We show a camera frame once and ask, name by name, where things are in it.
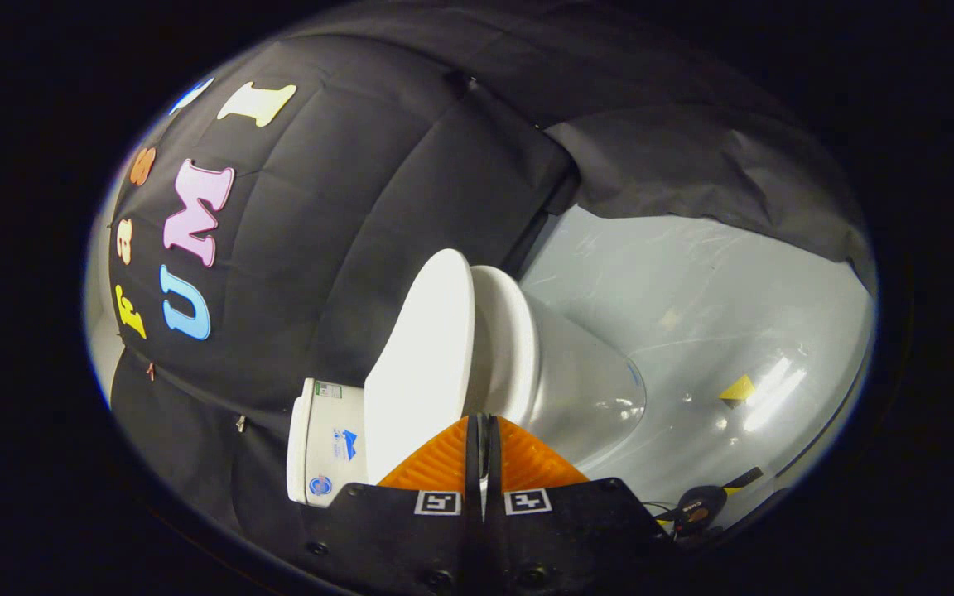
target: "black cloth backdrop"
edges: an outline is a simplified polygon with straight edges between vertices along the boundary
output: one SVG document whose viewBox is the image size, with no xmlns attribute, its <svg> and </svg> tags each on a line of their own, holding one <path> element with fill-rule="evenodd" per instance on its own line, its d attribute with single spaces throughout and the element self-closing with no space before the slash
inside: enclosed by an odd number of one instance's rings
<svg viewBox="0 0 954 596">
<path fill-rule="evenodd" d="M 210 76 L 196 101 L 152 125 L 148 180 L 118 197 L 113 222 L 132 220 L 132 261 L 106 248 L 110 284 L 147 338 L 121 324 L 111 401 L 171 490 L 287 561 L 302 548 L 284 467 L 303 378 L 363 385 L 436 250 L 510 271 L 579 185 L 594 214 L 715 216 L 852 261 L 875 291 L 859 209 L 796 118 L 718 61 L 605 7 L 357 3 L 197 82 Z M 250 80 L 296 93 L 264 127 L 219 120 Z M 212 267 L 162 244 L 182 209 L 185 159 L 235 169 L 205 234 Z M 167 328 L 164 300 L 193 309 L 161 290 L 161 265 L 200 290 L 207 339 Z"/>
</svg>

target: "yellow tape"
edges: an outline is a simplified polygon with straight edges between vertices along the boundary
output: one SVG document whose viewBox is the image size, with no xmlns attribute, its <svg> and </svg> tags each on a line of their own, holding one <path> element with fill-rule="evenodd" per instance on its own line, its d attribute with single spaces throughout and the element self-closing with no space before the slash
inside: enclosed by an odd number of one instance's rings
<svg viewBox="0 0 954 596">
<path fill-rule="evenodd" d="M 738 381 L 735 381 L 723 393 L 720 393 L 720 399 L 741 402 L 746 397 L 754 395 L 755 392 L 757 392 L 757 388 L 753 386 L 753 381 L 749 380 L 749 374 L 743 374 Z"/>
</svg>

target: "toilet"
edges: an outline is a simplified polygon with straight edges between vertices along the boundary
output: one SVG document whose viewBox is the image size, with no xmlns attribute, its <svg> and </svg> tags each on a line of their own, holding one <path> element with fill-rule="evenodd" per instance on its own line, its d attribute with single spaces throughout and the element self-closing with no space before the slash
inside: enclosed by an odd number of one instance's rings
<svg viewBox="0 0 954 596">
<path fill-rule="evenodd" d="M 347 483 L 381 482 L 476 412 L 503 416 L 580 467 L 635 429 L 646 400 L 616 348 L 506 272 L 444 249 L 414 278 L 363 388 L 306 380 L 289 430 L 289 498 L 325 507 Z"/>
</svg>

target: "toilet seat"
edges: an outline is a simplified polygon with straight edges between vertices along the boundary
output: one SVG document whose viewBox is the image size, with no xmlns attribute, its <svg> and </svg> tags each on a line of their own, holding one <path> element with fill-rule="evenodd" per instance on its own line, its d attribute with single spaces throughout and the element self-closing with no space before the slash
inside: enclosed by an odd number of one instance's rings
<svg viewBox="0 0 954 596">
<path fill-rule="evenodd" d="M 628 436 L 646 399 L 616 348 L 527 297 L 506 272 L 444 249 L 414 278 L 364 382 L 367 482 L 477 412 L 582 464 Z"/>
<path fill-rule="evenodd" d="M 524 426 L 540 377 L 537 322 L 522 288 L 506 272 L 475 265 L 470 275 L 476 310 L 474 350 L 470 394 L 462 414 L 483 411 Z"/>
<path fill-rule="evenodd" d="M 470 264 L 441 250 L 414 278 L 400 316 L 364 382 L 367 478 L 381 482 L 408 455 L 458 420 L 474 344 Z"/>
</svg>

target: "label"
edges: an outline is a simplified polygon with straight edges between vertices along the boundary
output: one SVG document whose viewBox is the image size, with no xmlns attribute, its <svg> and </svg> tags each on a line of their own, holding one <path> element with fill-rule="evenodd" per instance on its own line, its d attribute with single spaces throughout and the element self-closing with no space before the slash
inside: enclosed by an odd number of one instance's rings
<svg viewBox="0 0 954 596">
<path fill-rule="evenodd" d="M 341 385 L 330 385 L 329 382 L 315 381 L 315 395 L 319 397 L 333 397 L 341 399 Z"/>
<path fill-rule="evenodd" d="M 526 513 L 546 513 L 552 509 L 546 489 L 504 492 L 508 516 L 523 516 Z"/>
<path fill-rule="evenodd" d="M 334 484 L 330 482 L 329 478 L 319 474 L 307 483 L 307 490 L 310 490 L 315 497 L 322 497 L 322 495 L 330 494 L 330 491 L 334 490 Z"/>
<path fill-rule="evenodd" d="M 416 516 L 461 516 L 462 493 L 454 491 L 417 491 Z"/>
<path fill-rule="evenodd" d="M 342 461 L 352 461 L 355 457 L 355 441 L 359 438 L 351 430 L 334 429 L 334 458 Z"/>
</svg>

